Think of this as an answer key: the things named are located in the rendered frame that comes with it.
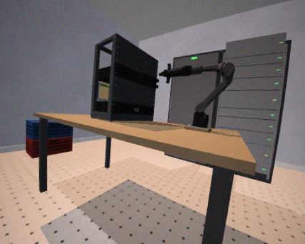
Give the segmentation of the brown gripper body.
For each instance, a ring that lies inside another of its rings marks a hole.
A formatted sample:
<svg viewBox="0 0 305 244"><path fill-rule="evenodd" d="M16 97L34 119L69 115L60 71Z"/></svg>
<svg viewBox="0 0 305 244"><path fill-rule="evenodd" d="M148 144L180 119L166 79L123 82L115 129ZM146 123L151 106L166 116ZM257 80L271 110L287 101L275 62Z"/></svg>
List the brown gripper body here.
<svg viewBox="0 0 305 244"><path fill-rule="evenodd" d="M167 68L167 81L166 83L169 84L170 83L170 78L171 77L174 77L173 75L173 69L171 69L171 64L167 64L168 65L168 68Z"/></svg>

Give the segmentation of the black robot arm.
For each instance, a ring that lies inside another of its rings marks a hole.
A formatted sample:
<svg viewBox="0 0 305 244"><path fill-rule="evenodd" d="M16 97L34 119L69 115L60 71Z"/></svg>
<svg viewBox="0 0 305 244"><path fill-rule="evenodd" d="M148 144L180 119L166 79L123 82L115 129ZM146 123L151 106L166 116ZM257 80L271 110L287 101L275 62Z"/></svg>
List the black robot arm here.
<svg viewBox="0 0 305 244"><path fill-rule="evenodd" d="M201 103L196 105L196 112L194 112L193 124L191 126L208 128L209 115L206 115L204 111L206 110L206 107L232 82L235 67L231 62L223 62L217 65L209 65L204 67L201 65L195 65L173 69L173 75L175 77L189 76L192 74L201 74L202 72L213 71L221 73L224 80Z"/></svg>

